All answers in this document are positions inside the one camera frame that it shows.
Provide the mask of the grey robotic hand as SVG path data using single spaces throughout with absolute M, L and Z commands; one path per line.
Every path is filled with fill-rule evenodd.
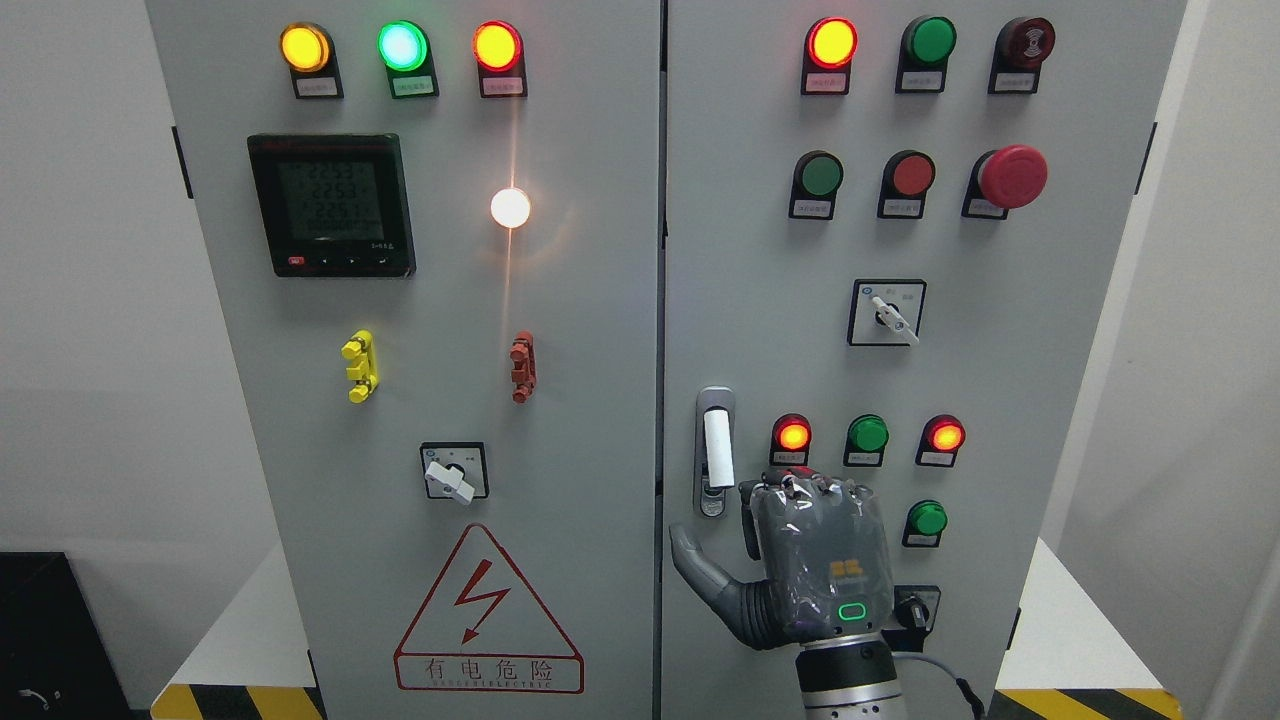
M 884 524 L 874 491 L 810 468 L 772 468 L 739 484 L 748 555 L 763 580 L 741 583 L 669 528 L 675 568 L 753 650 L 877 632 L 893 609 Z

